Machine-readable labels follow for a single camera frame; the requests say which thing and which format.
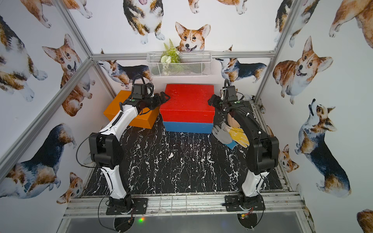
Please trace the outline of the orange shoebox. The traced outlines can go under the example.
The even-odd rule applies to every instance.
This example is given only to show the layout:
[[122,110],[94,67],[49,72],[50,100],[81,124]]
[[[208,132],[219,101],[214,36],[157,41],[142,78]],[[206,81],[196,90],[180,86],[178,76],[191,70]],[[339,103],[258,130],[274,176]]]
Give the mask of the orange shoebox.
[[[104,110],[104,115],[110,120],[113,121],[117,118],[117,114],[120,111],[120,105],[119,103],[125,102],[131,92],[121,90],[117,96],[114,98],[114,100],[109,104],[109,106]],[[159,115],[159,107],[157,107],[154,110],[150,110],[149,108],[143,109],[143,115],[137,115],[135,118],[132,118],[135,115],[136,108],[133,108],[132,106],[124,107],[124,104],[122,106],[123,109],[123,115],[122,118],[125,118],[126,120],[132,119],[132,121],[129,123],[129,126],[133,127],[139,127],[139,128],[145,128],[145,129],[151,129]]]

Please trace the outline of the red shoebox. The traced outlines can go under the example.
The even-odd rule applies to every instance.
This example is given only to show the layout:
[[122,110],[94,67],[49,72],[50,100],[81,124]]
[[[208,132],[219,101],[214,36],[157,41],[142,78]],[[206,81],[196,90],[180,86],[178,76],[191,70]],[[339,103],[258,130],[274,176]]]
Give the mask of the red shoebox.
[[213,85],[168,84],[165,94],[170,96],[160,107],[165,122],[213,123],[215,108],[208,104]]

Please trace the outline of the blue shoebox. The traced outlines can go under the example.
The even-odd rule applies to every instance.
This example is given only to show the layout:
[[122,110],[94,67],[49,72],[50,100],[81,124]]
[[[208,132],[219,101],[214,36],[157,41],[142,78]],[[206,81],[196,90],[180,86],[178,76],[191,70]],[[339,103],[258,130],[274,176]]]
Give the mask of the blue shoebox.
[[178,133],[197,133],[210,134],[212,133],[213,123],[196,123],[196,122],[167,122],[163,121],[163,125],[168,132]]

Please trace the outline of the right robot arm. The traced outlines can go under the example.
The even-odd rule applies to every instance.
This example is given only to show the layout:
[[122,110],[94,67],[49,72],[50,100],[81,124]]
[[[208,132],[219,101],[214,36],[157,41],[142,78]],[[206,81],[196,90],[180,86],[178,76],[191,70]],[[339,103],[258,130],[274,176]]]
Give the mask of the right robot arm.
[[278,139],[262,129],[254,117],[250,102],[240,100],[236,88],[228,81],[224,83],[221,97],[212,95],[208,104],[237,121],[249,141],[248,154],[246,155],[249,170],[241,186],[242,191],[239,192],[236,201],[225,203],[224,206],[238,205],[246,210],[254,207],[255,204],[261,204],[260,187],[264,178],[278,165]]

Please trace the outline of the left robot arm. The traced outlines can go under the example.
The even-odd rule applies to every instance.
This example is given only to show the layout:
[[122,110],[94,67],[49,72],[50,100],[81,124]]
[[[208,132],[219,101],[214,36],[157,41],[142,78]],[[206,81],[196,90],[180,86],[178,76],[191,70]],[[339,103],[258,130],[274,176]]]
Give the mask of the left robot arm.
[[154,110],[165,104],[171,97],[165,92],[154,93],[152,83],[136,83],[128,99],[119,103],[119,112],[107,126],[98,133],[87,137],[91,159],[101,169],[110,190],[109,204],[132,208],[129,190],[121,179],[119,165],[124,157],[124,150],[119,140],[130,122],[142,113],[143,109]]

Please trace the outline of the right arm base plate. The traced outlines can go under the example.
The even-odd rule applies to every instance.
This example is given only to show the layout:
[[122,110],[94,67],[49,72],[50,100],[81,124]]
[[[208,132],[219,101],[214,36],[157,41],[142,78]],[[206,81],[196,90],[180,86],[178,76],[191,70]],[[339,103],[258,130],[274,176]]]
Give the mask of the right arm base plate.
[[222,204],[227,212],[238,212],[238,211],[264,211],[266,210],[263,197],[256,195],[254,197],[246,197],[241,193],[238,195],[227,195],[224,197],[224,203]]

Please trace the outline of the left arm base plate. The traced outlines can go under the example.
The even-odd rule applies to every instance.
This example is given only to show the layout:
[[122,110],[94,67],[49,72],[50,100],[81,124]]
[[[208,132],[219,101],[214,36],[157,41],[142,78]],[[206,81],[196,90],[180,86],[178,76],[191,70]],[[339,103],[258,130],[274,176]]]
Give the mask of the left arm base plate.
[[109,198],[109,204],[106,210],[106,215],[143,215],[147,211],[147,198],[127,198],[113,199]]

